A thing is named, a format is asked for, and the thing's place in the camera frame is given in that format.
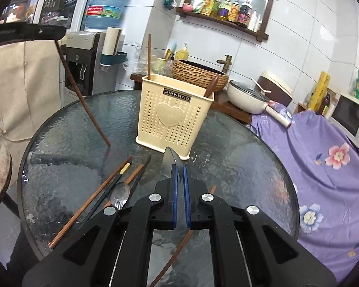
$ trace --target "blue water jug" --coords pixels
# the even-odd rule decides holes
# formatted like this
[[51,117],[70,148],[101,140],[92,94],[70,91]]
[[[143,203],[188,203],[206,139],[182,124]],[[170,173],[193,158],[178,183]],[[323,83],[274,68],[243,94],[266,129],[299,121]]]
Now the blue water jug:
[[129,0],[88,0],[84,15],[86,28],[120,28],[121,15]]

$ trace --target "faucet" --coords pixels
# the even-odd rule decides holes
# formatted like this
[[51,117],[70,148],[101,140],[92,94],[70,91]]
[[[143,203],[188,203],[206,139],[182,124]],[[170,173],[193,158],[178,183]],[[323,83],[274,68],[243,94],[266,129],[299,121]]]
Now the faucet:
[[217,60],[217,63],[223,63],[224,67],[222,68],[222,72],[226,73],[229,69],[229,66],[231,66],[231,59],[233,58],[230,55],[225,55],[226,60]]

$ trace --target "wooden mirror frame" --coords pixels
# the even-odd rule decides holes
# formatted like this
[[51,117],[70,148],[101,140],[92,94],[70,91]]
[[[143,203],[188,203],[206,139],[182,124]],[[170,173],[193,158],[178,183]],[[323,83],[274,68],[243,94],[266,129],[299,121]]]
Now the wooden mirror frame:
[[[192,16],[192,17],[198,17],[198,18],[202,18],[205,20],[209,20],[209,21],[213,21],[213,22],[217,22],[219,24],[228,26],[228,27],[232,27],[235,28],[237,30],[246,32],[247,34],[253,35],[257,38],[257,41],[262,42],[263,40],[267,40],[269,35],[265,33],[266,31],[266,27],[267,27],[267,23],[269,21],[270,18],[270,12],[271,12],[271,8],[273,7],[273,2],[274,0],[268,0],[267,4],[266,4],[266,8],[264,9],[263,12],[263,19],[262,19],[262,24],[261,27],[259,28],[259,30],[257,32],[254,32],[252,30],[249,30],[247,28],[244,28],[242,26],[239,26],[233,22],[230,21],[222,21],[218,18],[215,17],[211,17],[211,16],[207,16],[207,15],[203,15],[200,13],[194,13],[194,12],[186,12],[182,9],[182,7],[177,7],[177,12],[179,13],[179,16],[181,17],[186,17],[186,16]],[[190,4],[191,0],[184,0],[184,4]]]

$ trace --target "silver screw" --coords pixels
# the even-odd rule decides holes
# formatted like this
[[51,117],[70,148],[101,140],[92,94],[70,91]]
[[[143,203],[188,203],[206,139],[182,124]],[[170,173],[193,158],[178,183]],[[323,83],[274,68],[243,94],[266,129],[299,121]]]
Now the silver screw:
[[158,202],[161,199],[161,195],[159,195],[158,193],[153,193],[149,196],[149,199],[152,202]]
[[202,195],[202,199],[205,201],[205,202],[210,202],[214,199],[214,196],[210,193],[205,193],[204,195]]
[[106,207],[104,209],[104,214],[106,214],[107,216],[114,215],[115,213],[116,213],[116,209],[112,206]]
[[251,215],[256,215],[259,212],[259,208],[257,206],[251,205],[247,207],[247,212]]

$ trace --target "glass table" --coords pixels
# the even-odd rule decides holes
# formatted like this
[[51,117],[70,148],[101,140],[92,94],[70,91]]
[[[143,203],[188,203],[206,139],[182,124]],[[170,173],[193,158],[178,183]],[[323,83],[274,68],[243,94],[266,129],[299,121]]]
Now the glass table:
[[[48,243],[127,156],[133,155],[133,164],[125,177],[152,155],[130,204],[154,191],[163,154],[135,142],[140,96],[140,91],[116,91],[86,99],[112,143],[110,149],[79,102],[55,113],[30,141],[20,166],[17,199],[22,226],[39,259],[51,252]],[[244,125],[210,110],[186,163],[194,178],[205,181],[209,189],[216,185],[215,195],[231,206],[256,205],[297,238],[299,206],[290,177],[276,155]],[[177,221],[174,231],[154,232],[148,283],[187,232],[181,184]],[[195,231],[161,282],[214,286],[212,271],[208,231]]]

